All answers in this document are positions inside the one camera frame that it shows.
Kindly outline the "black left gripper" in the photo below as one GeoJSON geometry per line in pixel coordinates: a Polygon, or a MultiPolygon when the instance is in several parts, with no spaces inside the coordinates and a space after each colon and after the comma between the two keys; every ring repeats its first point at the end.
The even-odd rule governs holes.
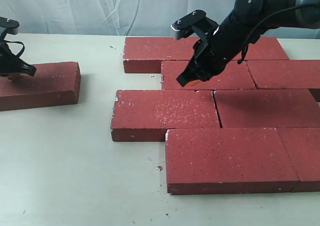
{"type": "Polygon", "coordinates": [[[34,76],[37,69],[35,66],[27,64],[22,59],[8,51],[6,48],[0,49],[0,75],[27,74],[34,76]]]}

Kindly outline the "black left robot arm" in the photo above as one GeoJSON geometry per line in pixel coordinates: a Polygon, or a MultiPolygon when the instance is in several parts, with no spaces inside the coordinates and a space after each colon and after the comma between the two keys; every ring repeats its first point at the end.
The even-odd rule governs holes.
{"type": "Polygon", "coordinates": [[[25,51],[25,45],[19,41],[7,41],[5,37],[8,32],[9,31],[5,29],[0,34],[0,76],[8,77],[18,74],[34,76],[37,71],[36,67],[20,58],[25,51]],[[17,54],[13,54],[8,43],[20,44],[22,45],[22,49],[17,54]]]}

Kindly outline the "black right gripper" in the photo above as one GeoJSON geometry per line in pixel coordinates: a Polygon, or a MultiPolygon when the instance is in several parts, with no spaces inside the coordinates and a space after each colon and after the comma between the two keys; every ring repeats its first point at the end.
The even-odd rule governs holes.
{"type": "Polygon", "coordinates": [[[233,59],[233,46],[224,36],[207,34],[193,49],[192,58],[176,79],[182,87],[194,86],[221,74],[233,59]]]}

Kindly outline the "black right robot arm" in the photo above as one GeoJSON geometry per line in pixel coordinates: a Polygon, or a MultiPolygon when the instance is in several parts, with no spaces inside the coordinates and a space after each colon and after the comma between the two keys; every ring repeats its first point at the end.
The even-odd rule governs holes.
{"type": "Polygon", "coordinates": [[[221,24],[195,10],[171,25],[175,40],[197,34],[193,56],[177,82],[182,86],[206,82],[221,74],[227,63],[246,57],[250,44],[268,30],[277,28],[319,29],[320,0],[235,0],[234,8],[221,24]]]}

